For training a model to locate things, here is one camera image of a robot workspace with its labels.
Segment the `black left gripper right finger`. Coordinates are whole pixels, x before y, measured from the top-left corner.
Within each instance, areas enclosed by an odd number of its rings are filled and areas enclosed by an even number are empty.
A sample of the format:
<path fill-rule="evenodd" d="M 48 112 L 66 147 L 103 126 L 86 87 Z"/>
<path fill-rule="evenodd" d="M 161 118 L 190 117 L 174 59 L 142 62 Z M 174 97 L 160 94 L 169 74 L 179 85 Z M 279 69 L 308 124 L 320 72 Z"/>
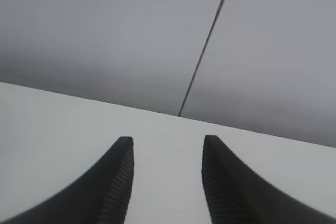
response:
<path fill-rule="evenodd" d="M 212 223 L 335 223 L 263 179 L 216 135 L 204 138 L 201 173 Z"/>

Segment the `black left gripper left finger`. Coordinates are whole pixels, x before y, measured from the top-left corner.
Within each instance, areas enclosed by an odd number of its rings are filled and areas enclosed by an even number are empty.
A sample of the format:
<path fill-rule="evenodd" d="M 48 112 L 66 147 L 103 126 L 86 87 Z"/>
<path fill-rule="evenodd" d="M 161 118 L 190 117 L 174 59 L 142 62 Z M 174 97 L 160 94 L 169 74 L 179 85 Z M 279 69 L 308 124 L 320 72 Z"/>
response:
<path fill-rule="evenodd" d="M 134 141 L 122 136 L 83 175 L 4 223 L 124 223 L 134 179 Z"/>

